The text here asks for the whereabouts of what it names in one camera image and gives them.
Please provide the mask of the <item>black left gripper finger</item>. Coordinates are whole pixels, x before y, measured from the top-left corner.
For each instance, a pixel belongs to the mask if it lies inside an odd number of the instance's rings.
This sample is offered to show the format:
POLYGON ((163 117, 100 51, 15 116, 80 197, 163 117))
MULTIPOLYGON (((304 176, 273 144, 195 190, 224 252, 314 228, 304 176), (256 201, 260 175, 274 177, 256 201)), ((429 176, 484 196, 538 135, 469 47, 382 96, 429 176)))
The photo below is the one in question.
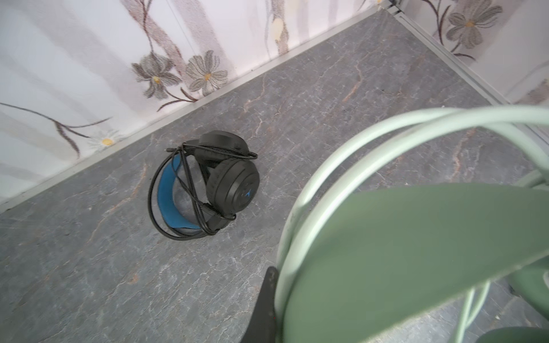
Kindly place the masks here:
POLYGON ((241 343, 275 343, 277 322, 274 296, 278 277, 279 272, 276 267, 267 268, 250 323, 241 343))

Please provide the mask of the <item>mint green headphones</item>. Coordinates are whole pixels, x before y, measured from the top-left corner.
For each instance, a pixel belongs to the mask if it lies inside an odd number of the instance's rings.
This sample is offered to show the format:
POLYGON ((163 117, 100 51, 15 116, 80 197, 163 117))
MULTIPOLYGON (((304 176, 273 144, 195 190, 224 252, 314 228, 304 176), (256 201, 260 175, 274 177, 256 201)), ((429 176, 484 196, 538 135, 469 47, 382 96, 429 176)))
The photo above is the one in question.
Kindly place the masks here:
POLYGON ((548 155, 520 124, 546 126, 548 109, 422 109, 344 143, 313 174, 286 221, 275 341, 365 342, 461 296, 451 337, 460 342, 500 277, 547 316, 548 155), (536 168, 514 185, 357 191, 401 154, 475 127, 505 137, 536 168))

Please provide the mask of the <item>black blue headphones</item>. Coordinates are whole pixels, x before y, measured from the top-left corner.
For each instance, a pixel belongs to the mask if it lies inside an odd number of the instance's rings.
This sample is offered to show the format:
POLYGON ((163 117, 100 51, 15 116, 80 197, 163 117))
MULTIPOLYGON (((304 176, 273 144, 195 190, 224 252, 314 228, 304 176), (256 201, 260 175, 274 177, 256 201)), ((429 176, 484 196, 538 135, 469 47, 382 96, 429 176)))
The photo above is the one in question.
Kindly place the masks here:
POLYGON ((216 235, 257 194, 257 154, 236 134, 210 131, 168 148, 167 154, 152 177, 147 211, 154 228, 168 239, 183 242, 216 235), (195 222, 178 210, 176 184, 190 197, 195 222))

